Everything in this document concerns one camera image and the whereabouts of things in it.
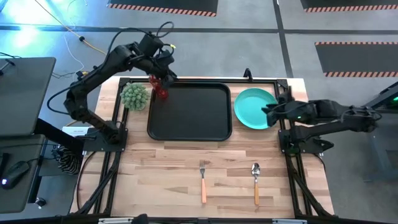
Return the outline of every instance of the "spoon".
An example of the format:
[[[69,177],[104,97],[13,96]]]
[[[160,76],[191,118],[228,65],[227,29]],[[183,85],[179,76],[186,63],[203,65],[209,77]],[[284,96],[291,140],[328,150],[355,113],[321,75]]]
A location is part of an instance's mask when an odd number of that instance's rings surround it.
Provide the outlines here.
[[[259,184],[257,177],[260,175],[260,165],[258,163],[253,164],[251,167],[251,174],[254,176],[254,204],[260,204],[259,198]]]

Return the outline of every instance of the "black tray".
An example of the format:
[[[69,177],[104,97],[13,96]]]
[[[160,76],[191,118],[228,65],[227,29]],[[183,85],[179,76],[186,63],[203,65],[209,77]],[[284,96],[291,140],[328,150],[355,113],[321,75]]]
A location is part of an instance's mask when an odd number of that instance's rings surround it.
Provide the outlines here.
[[[154,91],[148,134],[163,141],[224,141],[232,133],[231,92],[222,83],[174,83],[167,99]]]

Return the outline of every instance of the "orange and black striped tape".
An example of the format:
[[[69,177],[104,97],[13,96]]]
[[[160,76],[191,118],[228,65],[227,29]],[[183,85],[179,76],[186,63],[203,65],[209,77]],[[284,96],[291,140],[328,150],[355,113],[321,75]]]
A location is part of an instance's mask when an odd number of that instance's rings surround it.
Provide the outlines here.
[[[379,45],[387,45],[387,44],[398,44],[396,41],[374,41],[374,42],[364,42],[364,41],[323,41],[323,42],[316,42],[315,45],[330,45],[330,44],[379,44]]]
[[[397,4],[379,5],[379,6],[341,6],[341,7],[310,7],[304,9],[305,12],[347,12],[347,11],[369,11],[369,10],[386,10],[398,9]]]
[[[192,16],[209,16],[215,17],[217,14],[214,12],[196,11],[187,9],[169,9],[166,7],[150,7],[150,6],[132,6],[128,4],[108,4],[108,7],[113,9],[127,9],[127,10],[140,10],[148,12],[167,12],[174,14],[192,15]]]
[[[386,78],[398,77],[398,72],[325,72],[324,75],[340,78]]]

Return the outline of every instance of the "red object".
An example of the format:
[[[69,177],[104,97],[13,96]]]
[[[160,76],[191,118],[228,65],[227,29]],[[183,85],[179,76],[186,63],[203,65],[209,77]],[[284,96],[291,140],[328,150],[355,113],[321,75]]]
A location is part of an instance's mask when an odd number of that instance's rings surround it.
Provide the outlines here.
[[[162,88],[162,83],[155,76],[150,75],[149,82],[154,88],[157,96],[159,96],[162,99],[166,99],[169,96],[168,91]]]

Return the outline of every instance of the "green spiky ball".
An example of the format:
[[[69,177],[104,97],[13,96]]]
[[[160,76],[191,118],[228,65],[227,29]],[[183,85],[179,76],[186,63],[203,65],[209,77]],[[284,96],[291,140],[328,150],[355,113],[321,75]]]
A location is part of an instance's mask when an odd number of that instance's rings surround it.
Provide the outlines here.
[[[140,83],[127,83],[120,94],[124,107],[129,110],[143,110],[149,99],[149,93]]]

